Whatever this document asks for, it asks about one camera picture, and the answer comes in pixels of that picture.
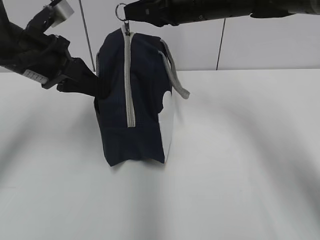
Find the metal ring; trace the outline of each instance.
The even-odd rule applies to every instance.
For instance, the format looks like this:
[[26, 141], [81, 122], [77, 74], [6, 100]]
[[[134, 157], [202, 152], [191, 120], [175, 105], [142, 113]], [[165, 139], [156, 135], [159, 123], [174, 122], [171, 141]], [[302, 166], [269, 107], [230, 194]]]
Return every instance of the metal ring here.
[[116, 6], [116, 8], [115, 8], [115, 15], [116, 15], [116, 17], [120, 20], [120, 21], [122, 21], [122, 22], [128, 22], [128, 20], [127, 19], [122, 19], [122, 18], [120, 18], [119, 17], [119, 15], [118, 15], [118, 8], [120, 7], [120, 6], [127, 6], [127, 4], [125, 4], [125, 3], [119, 3], [117, 6]]

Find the white table surface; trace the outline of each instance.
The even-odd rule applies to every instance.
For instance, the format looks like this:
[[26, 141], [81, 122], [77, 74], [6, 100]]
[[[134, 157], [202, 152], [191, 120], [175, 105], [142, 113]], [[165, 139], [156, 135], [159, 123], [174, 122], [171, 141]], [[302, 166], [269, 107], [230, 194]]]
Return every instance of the white table surface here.
[[179, 76], [167, 164], [111, 168], [93, 98], [1, 73], [0, 239], [320, 239], [320, 70]]

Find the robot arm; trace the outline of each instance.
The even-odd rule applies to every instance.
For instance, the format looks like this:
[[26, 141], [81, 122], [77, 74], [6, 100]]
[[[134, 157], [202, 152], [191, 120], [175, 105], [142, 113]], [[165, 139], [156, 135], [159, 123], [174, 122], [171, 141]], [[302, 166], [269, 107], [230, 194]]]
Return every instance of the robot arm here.
[[82, 59], [70, 56], [70, 42], [44, 33], [72, 14], [66, 0], [53, 0], [22, 29], [9, 21], [0, 0], [0, 66], [41, 83], [44, 89], [57, 85], [60, 92], [105, 98], [108, 89]]
[[140, 0], [125, 8], [127, 20], [164, 25], [240, 16], [283, 18], [292, 14], [320, 14], [319, 0]]

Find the bag handle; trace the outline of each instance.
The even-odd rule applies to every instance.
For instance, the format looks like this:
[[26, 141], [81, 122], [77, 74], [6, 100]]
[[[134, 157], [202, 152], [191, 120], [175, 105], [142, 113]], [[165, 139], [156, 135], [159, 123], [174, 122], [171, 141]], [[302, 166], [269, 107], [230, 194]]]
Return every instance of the bag handle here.
[[165, 51], [168, 55], [168, 59], [171, 64], [171, 66], [170, 66], [168, 59], [167, 59], [167, 56], [163, 52], [159, 51], [160, 55], [162, 56], [165, 70], [168, 74], [168, 77], [169, 77], [171, 83], [172, 83], [172, 86], [183, 99], [188, 99], [190, 97], [190, 92], [188, 90], [186, 90], [185, 88], [183, 88], [181, 85], [181, 82], [180, 82], [180, 80], [178, 78], [178, 74], [177, 74], [176, 64], [175, 64], [175, 61], [174, 61], [172, 54], [169, 50], [168, 44], [163, 39], [161, 39], [160, 41], [165, 48]]

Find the navy blue bag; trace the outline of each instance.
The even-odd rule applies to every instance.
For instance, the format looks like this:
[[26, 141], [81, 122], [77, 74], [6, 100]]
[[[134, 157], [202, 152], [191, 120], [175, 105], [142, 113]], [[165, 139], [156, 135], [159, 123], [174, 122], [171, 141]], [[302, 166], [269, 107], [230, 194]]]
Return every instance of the navy blue bag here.
[[110, 166], [126, 160], [165, 163], [173, 130], [172, 89], [184, 99], [190, 95], [178, 80], [167, 44], [156, 36], [126, 34], [122, 27], [100, 48], [97, 75], [110, 89], [108, 98], [94, 101]]

